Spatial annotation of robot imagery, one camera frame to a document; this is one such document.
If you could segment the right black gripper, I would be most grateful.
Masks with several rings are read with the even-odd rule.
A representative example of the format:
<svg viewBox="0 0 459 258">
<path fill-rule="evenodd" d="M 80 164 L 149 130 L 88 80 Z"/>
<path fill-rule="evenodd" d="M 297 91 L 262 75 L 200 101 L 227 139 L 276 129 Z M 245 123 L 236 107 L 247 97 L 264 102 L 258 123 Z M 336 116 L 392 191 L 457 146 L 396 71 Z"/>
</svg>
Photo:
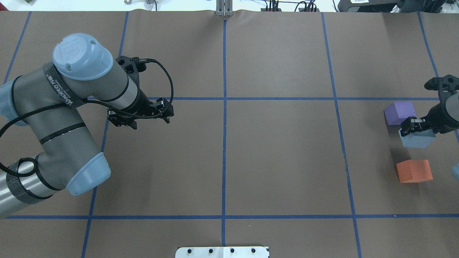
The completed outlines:
<svg viewBox="0 0 459 258">
<path fill-rule="evenodd" d="M 459 127 L 459 79 L 453 75 L 435 77 L 428 80 L 426 90 L 438 93 L 439 103 L 433 106 L 426 116 L 410 116 L 401 123 L 400 135 L 432 131 L 433 134 L 446 134 Z"/>
</svg>

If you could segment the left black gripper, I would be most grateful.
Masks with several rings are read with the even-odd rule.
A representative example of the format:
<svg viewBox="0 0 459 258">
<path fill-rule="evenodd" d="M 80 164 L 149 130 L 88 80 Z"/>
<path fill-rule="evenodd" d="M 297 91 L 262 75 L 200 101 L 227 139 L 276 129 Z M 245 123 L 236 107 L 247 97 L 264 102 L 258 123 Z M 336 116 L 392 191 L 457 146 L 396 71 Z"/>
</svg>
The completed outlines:
<svg viewBox="0 0 459 258">
<path fill-rule="evenodd" d="M 170 124 L 170 118 L 174 116 L 174 107 L 171 104 L 172 101 L 168 101 L 166 98 L 161 97 L 152 102 L 139 87 L 139 73 L 144 72 L 147 69 L 148 63 L 155 63 L 161 67 L 169 79 L 171 85 L 171 97 L 173 97 L 174 86 L 167 69 L 158 60 L 151 58 L 120 56 L 116 59 L 116 61 L 128 75 L 128 85 L 123 93 L 128 93 L 128 90 L 131 87 L 134 87 L 136 90 L 136 97 L 133 99 L 133 101 L 128 106 L 119 109 L 124 112 L 145 118 L 154 116 L 156 119 L 162 119 L 166 124 Z M 126 122 L 125 126 L 136 130 L 137 122 L 128 121 Z"/>
</svg>

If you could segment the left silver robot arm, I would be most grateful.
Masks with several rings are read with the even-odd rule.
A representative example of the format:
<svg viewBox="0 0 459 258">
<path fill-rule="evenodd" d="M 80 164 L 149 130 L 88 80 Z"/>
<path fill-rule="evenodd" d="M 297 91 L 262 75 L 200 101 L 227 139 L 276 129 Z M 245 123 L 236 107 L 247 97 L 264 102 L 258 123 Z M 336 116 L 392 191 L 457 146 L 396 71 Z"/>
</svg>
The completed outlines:
<svg viewBox="0 0 459 258">
<path fill-rule="evenodd" d="M 155 63 L 170 82 L 169 99 L 151 101 L 141 90 L 139 73 Z M 96 104 L 108 109 L 116 127 L 137 128 L 138 119 L 174 115 L 170 74 L 151 58 L 113 58 L 93 36 L 70 34 L 53 49 L 52 60 L 1 86 L 1 115 L 11 126 L 28 126 L 43 152 L 1 165 L 1 218 L 39 204 L 59 191 L 78 196 L 108 180 L 111 171 L 101 148 L 77 108 Z"/>
</svg>

